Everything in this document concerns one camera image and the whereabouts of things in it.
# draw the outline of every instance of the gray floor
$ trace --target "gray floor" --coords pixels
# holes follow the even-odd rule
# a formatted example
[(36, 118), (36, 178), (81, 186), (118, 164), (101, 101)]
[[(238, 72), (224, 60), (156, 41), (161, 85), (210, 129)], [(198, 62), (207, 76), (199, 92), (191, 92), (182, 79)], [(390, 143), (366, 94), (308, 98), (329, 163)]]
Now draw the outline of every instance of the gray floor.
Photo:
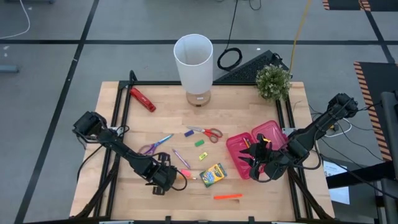
[[(26, 7), (32, 27), (15, 39), (78, 40), (93, 0), (58, 0), (55, 4), (29, 3)], [(262, 2), (252, 11), (240, 1), (232, 39), (292, 40), (299, 26), (306, 0)], [(234, 1), (215, 0), (99, 0), (90, 40), (162, 40), (200, 33), (211, 39), (227, 39)], [(373, 12), (386, 40), (398, 40), (398, 12)], [(25, 29), (26, 21), (18, 3), (0, 1), (0, 36)], [(302, 40), (377, 40), (363, 11), (326, 11), (314, 1), (303, 27)], [(291, 45), (232, 45), (239, 47), (243, 62), (265, 50), (277, 52), (290, 64)], [(85, 45), (68, 96), (39, 177), (25, 222), (67, 218), (76, 187), (76, 171), (83, 149), (71, 132), (72, 124), (87, 110), (95, 108), (102, 81), (126, 79), (133, 69), (140, 80), (178, 80), (172, 56), (173, 45)], [(0, 75), (0, 222), (11, 223), (32, 175), (44, 136), (60, 96), (77, 45), (0, 44), (0, 64), (17, 64), (18, 74)], [(224, 50), (214, 45), (214, 60)], [(398, 60), (398, 46), (389, 46)], [(234, 58), (225, 58), (225, 64)], [(310, 104), (326, 108), (336, 93), (345, 92), (364, 106), (353, 68), (354, 61), (387, 62), (375, 45), (299, 45), (294, 62), (294, 80), (303, 81)], [(222, 76), (214, 68), (214, 78)], [(351, 119), (370, 128), (367, 112)], [(371, 131), (353, 129), (348, 136), (380, 156)], [(341, 136), (326, 139), (333, 147), (360, 164), (380, 162), (365, 149)], [(320, 142), (322, 153), (346, 159)], [(362, 216), (347, 213), (336, 205), (338, 217), (350, 220)]]

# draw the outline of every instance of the pink box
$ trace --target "pink box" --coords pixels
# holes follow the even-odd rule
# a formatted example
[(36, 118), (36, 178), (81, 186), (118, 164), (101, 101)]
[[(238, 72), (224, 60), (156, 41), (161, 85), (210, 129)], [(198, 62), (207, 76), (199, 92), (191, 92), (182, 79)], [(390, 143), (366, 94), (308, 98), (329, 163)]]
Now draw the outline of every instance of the pink box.
[(238, 169), (239, 175), (242, 179), (249, 179), (250, 166), (243, 160), (239, 158), (241, 157), (251, 157), (249, 154), (240, 153), (241, 150), (247, 149), (246, 144), (243, 141), (243, 138), (247, 138), (251, 143), (258, 142), (257, 134), (263, 134), (267, 139), (272, 142), (272, 150), (279, 150), (285, 143), (286, 137), (282, 134), (280, 127), (275, 121), (268, 121), (251, 131), (249, 133), (242, 133), (237, 136), (230, 137), (226, 141), (226, 147), (228, 148), (229, 153), (231, 154), (232, 160), (235, 163), (236, 168)]

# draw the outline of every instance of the hazard tape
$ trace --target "hazard tape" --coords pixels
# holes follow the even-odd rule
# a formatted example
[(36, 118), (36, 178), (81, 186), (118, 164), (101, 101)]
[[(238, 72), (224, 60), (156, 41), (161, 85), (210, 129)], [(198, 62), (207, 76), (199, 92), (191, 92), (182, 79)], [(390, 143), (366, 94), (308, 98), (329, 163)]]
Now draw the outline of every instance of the hazard tape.
[(365, 11), (371, 11), (371, 5), (369, 4), (368, 0), (358, 0), (359, 6), (361, 7), (361, 10)]
[[(359, 62), (354, 62), (354, 69), (356, 73), (356, 77), (358, 78), (359, 86), (361, 88), (362, 96), (365, 101), (366, 106), (372, 106), (373, 100), (369, 92), (368, 85), (366, 84), (365, 76), (363, 75), (362, 67)], [(381, 125), (379, 122), (379, 118), (377, 116), (376, 110), (374, 107), (370, 107), (368, 109), (369, 117), (371, 119), (372, 127), (374, 128), (374, 134), (376, 135), (377, 145), (379, 146), (381, 157), (385, 161), (391, 161), (390, 150), (387, 146), (386, 139), (384, 137), (384, 133), (381, 130)]]
[(329, 9), (330, 9), (329, 0), (322, 0), (322, 3), (323, 3), (323, 7), (324, 7), (326, 10), (329, 10)]

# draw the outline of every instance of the green plant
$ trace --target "green plant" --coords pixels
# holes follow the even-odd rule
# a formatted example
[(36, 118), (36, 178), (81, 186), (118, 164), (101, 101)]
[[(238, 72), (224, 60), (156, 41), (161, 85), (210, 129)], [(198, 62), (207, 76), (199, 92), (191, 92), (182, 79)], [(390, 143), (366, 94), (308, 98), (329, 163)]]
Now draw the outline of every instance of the green plant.
[(289, 95), (291, 74), (282, 67), (266, 65), (257, 71), (256, 83), (259, 95), (267, 100), (286, 100)]

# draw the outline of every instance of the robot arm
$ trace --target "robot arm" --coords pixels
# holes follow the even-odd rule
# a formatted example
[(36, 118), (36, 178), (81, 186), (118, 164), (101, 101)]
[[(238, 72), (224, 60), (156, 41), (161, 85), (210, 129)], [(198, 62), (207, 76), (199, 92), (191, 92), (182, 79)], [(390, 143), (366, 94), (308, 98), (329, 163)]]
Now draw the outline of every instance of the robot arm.
[(322, 138), (337, 121), (343, 118), (352, 118), (358, 112), (357, 105), (358, 103), (347, 94), (337, 94), (329, 101), (326, 112), (306, 128), (298, 129), (290, 134), (284, 148), (278, 151), (272, 151), (270, 147), (267, 148), (267, 142), (261, 140), (263, 136), (258, 136), (259, 143), (252, 144), (249, 149), (241, 151), (253, 157), (249, 160), (241, 157), (252, 167), (251, 178), (259, 181), (258, 167), (260, 164), (266, 165), (264, 172), (270, 177), (269, 180), (276, 180), (283, 175), (288, 167), (295, 167), (302, 163), (309, 156), (315, 141)]
[(149, 185), (156, 185), (163, 189), (162, 194), (172, 188), (177, 176), (177, 168), (170, 164), (165, 165), (155, 160), (153, 156), (144, 156), (131, 150), (121, 141), (115, 130), (106, 126), (106, 120), (98, 113), (87, 111), (73, 127), (75, 128), (72, 131), (78, 138), (82, 138), (87, 143), (100, 143), (125, 158), (134, 172), (148, 181)]

